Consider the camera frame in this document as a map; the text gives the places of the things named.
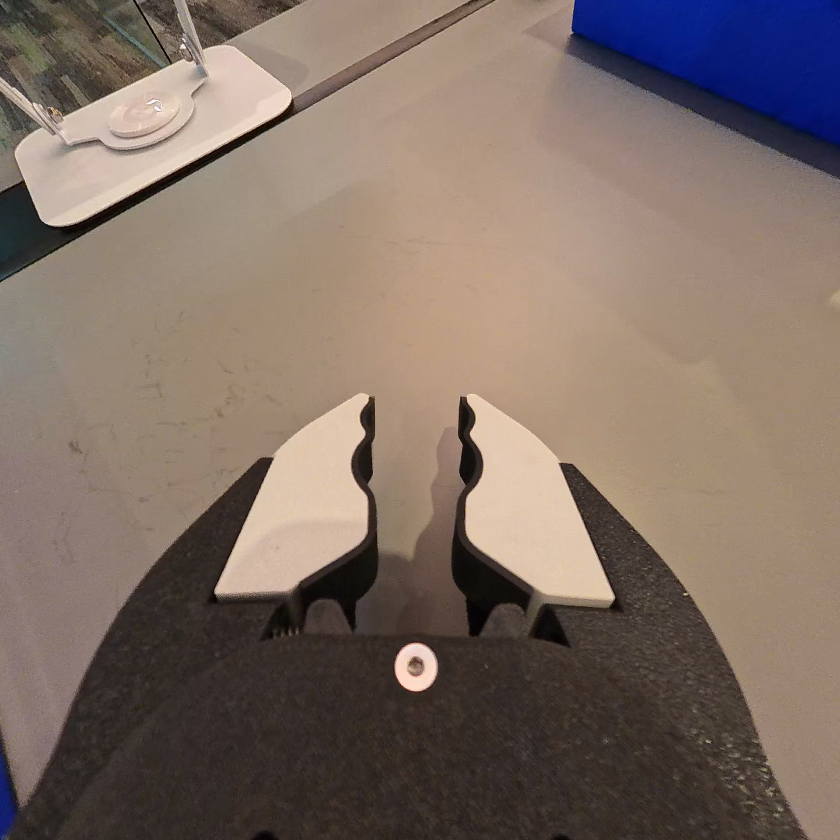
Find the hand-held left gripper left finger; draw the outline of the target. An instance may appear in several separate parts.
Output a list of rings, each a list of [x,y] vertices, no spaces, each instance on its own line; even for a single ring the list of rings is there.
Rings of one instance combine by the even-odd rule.
[[[302,628],[332,602],[350,630],[379,565],[371,490],[375,399],[352,396],[273,454],[215,585],[218,603],[269,602]]]

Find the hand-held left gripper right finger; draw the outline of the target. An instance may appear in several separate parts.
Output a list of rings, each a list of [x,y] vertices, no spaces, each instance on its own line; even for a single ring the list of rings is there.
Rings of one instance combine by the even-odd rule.
[[[451,551],[469,633],[498,606],[530,630],[554,607],[610,610],[615,592],[560,460],[534,433],[470,393],[458,404],[457,500]]]

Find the white document stand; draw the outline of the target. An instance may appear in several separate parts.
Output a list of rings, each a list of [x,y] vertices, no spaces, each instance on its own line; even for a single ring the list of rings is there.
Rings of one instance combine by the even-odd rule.
[[[289,87],[231,45],[202,46],[175,1],[182,58],[63,116],[1,79],[39,128],[14,151],[40,220],[79,224],[284,115]]]

